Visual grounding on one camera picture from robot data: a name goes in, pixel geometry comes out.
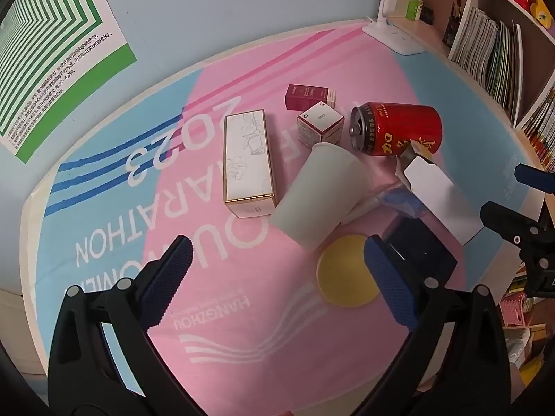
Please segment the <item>white cardboard box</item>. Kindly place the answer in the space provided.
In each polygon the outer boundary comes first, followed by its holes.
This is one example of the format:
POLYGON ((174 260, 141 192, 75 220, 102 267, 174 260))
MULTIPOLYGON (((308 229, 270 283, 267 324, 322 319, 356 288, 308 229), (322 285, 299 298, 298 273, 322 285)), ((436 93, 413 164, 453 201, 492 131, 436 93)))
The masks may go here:
POLYGON ((411 140, 397 157, 396 176, 457 239, 466 245, 484 227, 478 211, 443 170, 433 155, 411 140))

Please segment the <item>wooden bookshelf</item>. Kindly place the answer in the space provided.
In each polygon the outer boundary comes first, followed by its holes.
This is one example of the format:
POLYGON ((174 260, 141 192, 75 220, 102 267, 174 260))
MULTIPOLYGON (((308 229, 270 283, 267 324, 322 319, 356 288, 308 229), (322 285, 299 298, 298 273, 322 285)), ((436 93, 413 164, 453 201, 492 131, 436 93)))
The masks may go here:
POLYGON ((409 0, 387 16, 424 49, 450 61, 496 102, 547 170, 554 169, 554 21, 542 0, 409 0))

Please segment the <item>pink blue marathon towel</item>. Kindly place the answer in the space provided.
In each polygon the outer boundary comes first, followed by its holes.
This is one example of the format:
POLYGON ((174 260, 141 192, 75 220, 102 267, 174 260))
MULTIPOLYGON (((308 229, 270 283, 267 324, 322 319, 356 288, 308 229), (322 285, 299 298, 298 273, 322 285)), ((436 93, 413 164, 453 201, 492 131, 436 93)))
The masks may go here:
POLYGON ((516 247, 488 202, 544 196, 504 112, 434 55, 358 21, 252 42, 174 74, 77 142, 25 203, 25 307, 51 399, 184 389, 208 415, 348 415, 407 338, 374 244, 430 235, 446 277, 499 301, 516 247))

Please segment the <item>pink plastic basket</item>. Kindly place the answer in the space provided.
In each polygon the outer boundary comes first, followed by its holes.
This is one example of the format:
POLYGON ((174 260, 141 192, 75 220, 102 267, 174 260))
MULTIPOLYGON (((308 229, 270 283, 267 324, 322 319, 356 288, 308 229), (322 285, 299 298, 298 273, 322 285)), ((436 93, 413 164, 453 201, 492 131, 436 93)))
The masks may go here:
POLYGON ((499 306, 504 326, 524 327, 527 325, 526 314, 531 311, 533 300, 521 290, 504 296, 499 306))

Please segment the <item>white desk lamp base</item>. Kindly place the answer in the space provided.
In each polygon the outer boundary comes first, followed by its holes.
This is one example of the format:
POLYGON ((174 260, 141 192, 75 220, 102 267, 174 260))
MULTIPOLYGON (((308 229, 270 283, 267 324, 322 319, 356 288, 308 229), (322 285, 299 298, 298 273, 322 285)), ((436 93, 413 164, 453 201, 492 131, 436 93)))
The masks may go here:
POLYGON ((387 21, 387 16, 396 9, 396 3, 397 0, 380 0, 376 18, 370 19, 367 25, 362 27, 362 31, 396 54, 405 57, 423 54, 424 48, 410 34, 387 21))

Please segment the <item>red drink can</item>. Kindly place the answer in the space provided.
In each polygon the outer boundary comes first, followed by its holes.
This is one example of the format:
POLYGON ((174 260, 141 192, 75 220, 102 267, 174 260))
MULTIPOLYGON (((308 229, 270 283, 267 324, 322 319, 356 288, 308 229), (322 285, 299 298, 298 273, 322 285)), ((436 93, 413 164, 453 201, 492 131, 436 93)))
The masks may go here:
POLYGON ((412 141, 435 154, 443 128, 431 106, 366 102, 352 109, 349 135, 354 150, 369 156, 399 156, 412 141))

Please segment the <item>green striped wall poster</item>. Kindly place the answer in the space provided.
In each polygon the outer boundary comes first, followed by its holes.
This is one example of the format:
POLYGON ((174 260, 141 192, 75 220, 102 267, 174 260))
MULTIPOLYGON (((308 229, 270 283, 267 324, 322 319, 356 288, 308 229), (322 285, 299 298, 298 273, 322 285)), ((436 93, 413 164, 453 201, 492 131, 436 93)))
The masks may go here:
POLYGON ((1 0, 1 143, 27 162, 136 57, 107 0, 1 0))

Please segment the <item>green white bottle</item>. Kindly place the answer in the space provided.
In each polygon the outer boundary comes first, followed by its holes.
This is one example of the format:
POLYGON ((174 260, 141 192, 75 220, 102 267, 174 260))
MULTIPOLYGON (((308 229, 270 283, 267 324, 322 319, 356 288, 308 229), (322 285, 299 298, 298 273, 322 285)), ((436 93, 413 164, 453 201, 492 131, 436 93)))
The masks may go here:
POLYGON ((423 0, 409 0, 405 18, 407 18, 408 21, 419 21, 422 7, 423 0))

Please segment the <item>small white red cube box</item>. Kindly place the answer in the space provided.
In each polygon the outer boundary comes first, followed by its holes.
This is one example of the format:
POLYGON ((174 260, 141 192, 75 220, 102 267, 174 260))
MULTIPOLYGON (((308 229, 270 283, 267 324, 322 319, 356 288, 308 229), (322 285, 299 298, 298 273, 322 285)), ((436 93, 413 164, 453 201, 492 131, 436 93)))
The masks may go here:
POLYGON ((343 125, 343 115, 326 103, 318 102, 297 117, 297 137, 308 148, 318 143, 337 145, 343 125))

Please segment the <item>dark navy box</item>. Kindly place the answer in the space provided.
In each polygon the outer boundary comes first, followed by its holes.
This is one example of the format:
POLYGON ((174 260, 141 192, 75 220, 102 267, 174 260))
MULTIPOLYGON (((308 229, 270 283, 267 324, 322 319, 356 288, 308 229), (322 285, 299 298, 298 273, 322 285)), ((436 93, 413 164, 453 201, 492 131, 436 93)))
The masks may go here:
POLYGON ((398 253, 421 279, 436 279, 445 286, 452 276, 457 260, 421 220, 403 218, 390 231, 386 244, 398 253))

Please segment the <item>yellow round lid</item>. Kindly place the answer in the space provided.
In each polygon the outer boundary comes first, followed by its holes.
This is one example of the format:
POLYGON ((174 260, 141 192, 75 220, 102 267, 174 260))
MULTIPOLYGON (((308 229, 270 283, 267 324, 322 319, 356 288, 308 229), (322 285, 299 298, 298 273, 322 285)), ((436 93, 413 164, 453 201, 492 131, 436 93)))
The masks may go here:
POLYGON ((364 261, 367 237, 338 237, 322 251, 316 280, 323 297, 341 308, 358 308, 372 302, 379 288, 364 261))

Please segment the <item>tall white gold-edged box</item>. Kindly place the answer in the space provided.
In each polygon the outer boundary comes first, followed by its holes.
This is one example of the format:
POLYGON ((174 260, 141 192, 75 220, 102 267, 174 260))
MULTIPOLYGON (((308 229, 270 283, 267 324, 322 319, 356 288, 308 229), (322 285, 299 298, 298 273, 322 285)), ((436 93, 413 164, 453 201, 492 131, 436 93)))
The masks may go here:
POLYGON ((223 196, 239 219, 269 216, 278 205, 263 109, 225 117, 223 196))

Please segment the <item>blue plastic wrapper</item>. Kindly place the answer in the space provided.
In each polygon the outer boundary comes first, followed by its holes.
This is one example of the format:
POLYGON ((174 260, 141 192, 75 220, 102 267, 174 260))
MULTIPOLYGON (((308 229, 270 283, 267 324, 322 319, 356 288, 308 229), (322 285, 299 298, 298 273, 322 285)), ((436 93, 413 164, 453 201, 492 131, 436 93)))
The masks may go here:
POLYGON ((427 210, 426 205, 407 188, 398 187, 381 192, 378 201, 411 219, 420 218, 427 210))

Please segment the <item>maroon small box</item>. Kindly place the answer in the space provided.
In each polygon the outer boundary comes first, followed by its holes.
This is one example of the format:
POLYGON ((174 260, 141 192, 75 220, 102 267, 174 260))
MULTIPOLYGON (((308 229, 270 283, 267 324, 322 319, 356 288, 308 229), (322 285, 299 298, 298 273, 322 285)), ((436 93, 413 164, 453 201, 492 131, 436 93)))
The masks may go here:
POLYGON ((285 94, 285 107, 291 111, 304 112, 323 102, 332 109, 335 108, 337 92, 335 89, 321 86, 306 86, 289 84, 285 94))

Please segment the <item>white paper cup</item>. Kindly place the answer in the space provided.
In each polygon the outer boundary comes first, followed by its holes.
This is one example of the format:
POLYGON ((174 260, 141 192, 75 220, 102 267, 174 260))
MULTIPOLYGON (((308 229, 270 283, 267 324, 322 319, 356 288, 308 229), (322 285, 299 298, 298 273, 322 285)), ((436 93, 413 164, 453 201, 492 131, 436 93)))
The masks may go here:
POLYGON ((372 187, 365 164, 343 147, 317 143, 270 224, 307 251, 316 250, 372 187))

